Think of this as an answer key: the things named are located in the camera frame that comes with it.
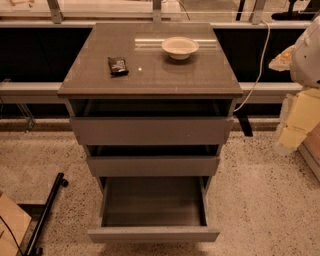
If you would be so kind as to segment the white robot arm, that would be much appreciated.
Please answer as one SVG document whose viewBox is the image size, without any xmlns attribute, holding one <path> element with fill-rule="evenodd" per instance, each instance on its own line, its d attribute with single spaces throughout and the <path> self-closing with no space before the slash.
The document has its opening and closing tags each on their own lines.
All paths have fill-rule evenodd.
<svg viewBox="0 0 320 256">
<path fill-rule="evenodd" d="M 276 71 L 290 71 L 302 86 L 282 103 L 273 148 L 280 155 L 295 151 L 320 122 L 320 17 L 317 16 L 296 43 L 269 63 Z"/>
</svg>

